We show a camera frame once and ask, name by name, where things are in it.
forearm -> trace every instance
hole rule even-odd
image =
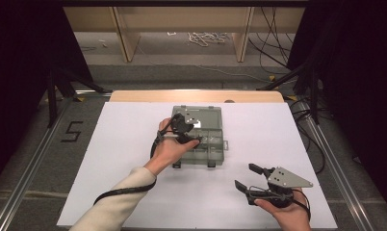
[[[145,167],[136,167],[112,190],[150,185],[155,176]],[[104,197],[91,207],[70,230],[119,230],[147,192]]]

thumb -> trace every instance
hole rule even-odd
[[[255,199],[254,203],[258,205],[260,208],[266,210],[270,214],[272,214],[277,208],[272,205],[270,202],[264,199]]]
[[[194,148],[195,146],[197,146],[199,143],[200,143],[199,140],[192,140],[192,141],[189,141],[187,143],[184,143],[184,146],[187,148],[187,150],[190,150],[190,149]]]

person's right hand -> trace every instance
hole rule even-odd
[[[293,191],[294,200],[306,204],[305,198],[301,192]],[[300,206],[292,203],[286,208],[277,208],[264,199],[256,199],[254,203],[266,210],[277,220],[280,227],[285,231],[305,231],[311,230],[308,215]]]

white tabletop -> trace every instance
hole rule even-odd
[[[248,169],[285,167],[307,179],[304,189],[311,204],[312,228],[337,227],[311,166],[286,103],[124,103],[103,108],[90,145],[58,221],[71,226],[92,205],[149,158],[159,122],[175,105],[221,107],[223,136],[229,142],[221,167],[183,165],[164,170],[157,184],[124,223],[130,228],[273,229],[275,219],[259,207],[247,205],[235,188],[267,187],[266,178]]]

gray floor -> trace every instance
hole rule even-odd
[[[225,44],[200,47],[188,42],[186,33],[177,33],[175,36],[169,36],[167,33],[143,34],[140,49],[137,50],[133,62],[126,64],[122,60],[116,35],[79,33],[76,36],[84,49],[95,83],[106,89],[254,90],[266,85],[270,76],[279,78],[282,75],[263,70],[260,67],[259,53],[252,49],[251,44],[247,47],[245,61],[237,63],[231,39]],[[256,41],[258,38],[252,35],[251,39]],[[284,47],[291,47],[285,35],[281,35],[280,41]],[[267,48],[266,52],[283,62],[277,49]],[[262,64],[268,71],[287,72],[270,59],[263,58]],[[285,96],[293,95],[293,83],[280,86],[278,91]],[[77,90],[87,90],[79,84],[74,84],[74,87]],[[68,104],[9,230],[64,230],[56,226],[57,219],[82,163],[99,114],[109,97],[89,95],[80,99],[80,102],[73,101]],[[42,99],[27,136],[0,177],[0,210],[41,142],[48,123],[47,110],[47,101]],[[293,110],[300,110],[299,105],[295,105]],[[72,126],[72,130],[81,131],[81,134],[77,142],[62,142],[73,138],[65,133],[71,121],[83,121],[82,124]],[[365,169],[351,159],[353,151],[337,122],[331,119],[329,113],[322,112],[320,123],[347,179],[368,213],[374,230],[387,230],[387,205]],[[308,129],[306,120],[300,124]],[[309,146],[308,155],[313,167],[318,169],[322,163],[319,149],[312,143],[308,145],[308,140],[302,135],[301,137],[306,147]],[[318,174],[318,177],[339,230],[358,230],[329,167]]]

